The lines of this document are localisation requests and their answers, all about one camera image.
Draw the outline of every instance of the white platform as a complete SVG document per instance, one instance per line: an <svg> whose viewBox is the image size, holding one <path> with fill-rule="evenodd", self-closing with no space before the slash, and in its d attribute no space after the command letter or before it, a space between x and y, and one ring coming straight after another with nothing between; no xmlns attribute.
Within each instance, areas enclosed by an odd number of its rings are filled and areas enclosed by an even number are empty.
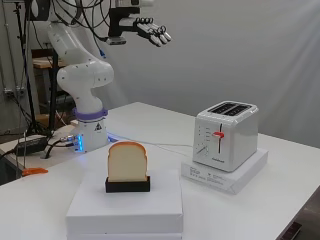
<svg viewBox="0 0 320 240"><path fill-rule="evenodd" d="M68 236L68 240L181 240L180 233L172 234L82 234Z"/></svg>
<svg viewBox="0 0 320 240"><path fill-rule="evenodd" d="M193 161L181 163L181 175L230 194L239 193L266 165L268 151L259 149L233 172L225 172Z"/></svg>
<svg viewBox="0 0 320 240"><path fill-rule="evenodd" d="M99 168L105 169L104 162L100 164ZM97 169L84 177L66 216L68 239L81 234L104 234L103 239L114 239L113 234L137 233L178 233L181 237L178 171L148 172L151 191L144 193L106 193L106 176Z"/></svg>

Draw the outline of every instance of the toast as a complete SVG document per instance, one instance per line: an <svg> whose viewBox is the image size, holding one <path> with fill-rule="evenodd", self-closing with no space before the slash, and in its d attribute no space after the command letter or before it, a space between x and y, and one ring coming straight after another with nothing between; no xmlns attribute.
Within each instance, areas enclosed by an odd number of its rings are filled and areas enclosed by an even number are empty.
<svg viewBox="0 0 320 240"><path fill-rule="evenodd" d="M146 149L139 143L119 142L109 149L108 181L147 181Z"/></svg>

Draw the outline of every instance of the white table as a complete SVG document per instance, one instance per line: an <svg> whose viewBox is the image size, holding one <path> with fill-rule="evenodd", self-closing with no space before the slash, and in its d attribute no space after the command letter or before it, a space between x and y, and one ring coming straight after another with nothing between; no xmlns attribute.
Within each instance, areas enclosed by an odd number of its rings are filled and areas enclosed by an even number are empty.
<svg viewBox="0 0 320 240"><path fill-rule="evenodd" d="M110 111L106 126L147 142L193 142L193 117L141 103ZM144 145L149 169L179 169L191 159L191 147ZM265 135L259 135L259 147L270 150L268 164L238 195L182 179L184 240L274 240L295 217L320 184L320 150ZM66 239L64 216L83 174L101 170L107 151L108 146L0 187L1 239Z"/></svg>
<svg viewBox="0 0 320 240"><path fill-rule="evenodd" d="M68 136L68 134L70 133L70 131L73 128L74 128L73 126L68 125L68 126L65 126L65 127L58 129L54 133L54 136L49 141L49 143L53 143L61 137ZM43 136L32 135L30 137L27 137L27 140L36 139L39 137L43 137ZM18 140L14 140L11 142L1 144L0 145L0 154L3 154L7 151L10 151L11 149L13 149L17 145L17 143L18 143ZM75 158L79 154L74 152L72 149L73 148L55 147L52 149L51 154L50 154L50 158L48 158L48 159L41 158L44 155L44 152L37 152L37 153L33 153L31 155L28 155L28 156L26 156L26 160L25 160L26 168L37 168L37 167L49 168L49 167L52 167L52 166L57 165L59 163L65 162L68 159ZM6 156L6 159L9 162L11 162L13 165L16 166L16 155L8 154ZM21 169L21 170L23 169L23 164L24 164L24 158L18 157L19 169Z"/></svg>

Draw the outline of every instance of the toaster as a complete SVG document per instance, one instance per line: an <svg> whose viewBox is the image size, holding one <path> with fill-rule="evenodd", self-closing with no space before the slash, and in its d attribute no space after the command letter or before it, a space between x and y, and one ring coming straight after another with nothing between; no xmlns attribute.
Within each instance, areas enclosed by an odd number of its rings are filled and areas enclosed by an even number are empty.
<svg viewBox="0 0 320 240"><path fill-rule="evenodd" d="M232 172L257 151L257 106L225 101L198 114L193 161Z"/></svg>

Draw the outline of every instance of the label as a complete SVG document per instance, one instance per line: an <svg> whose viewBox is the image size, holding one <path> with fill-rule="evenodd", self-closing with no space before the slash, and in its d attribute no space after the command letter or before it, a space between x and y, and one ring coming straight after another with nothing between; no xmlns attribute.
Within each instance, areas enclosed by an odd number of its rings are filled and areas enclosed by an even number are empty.
<svg viewBox="0 0 320 240"><path fill-rule="evenodd" d="M190 166L186 163L182 163L181 174L182 176L206 183L210 186L214 186L223 190L228 190L235 182L234 180L213 173L212 171L207 170L205 167L202 168L197 166Z"/></svg>
<svg viewBox="0 0 320 240"><path fill-rule="evenodd" d="M95 131L99 131L99 130L101 130L101 129L102 129L102 127L101 127L100 123L98 123L97 126L96 126L96 128L95 128L94 130L95 130Z"/></svg>

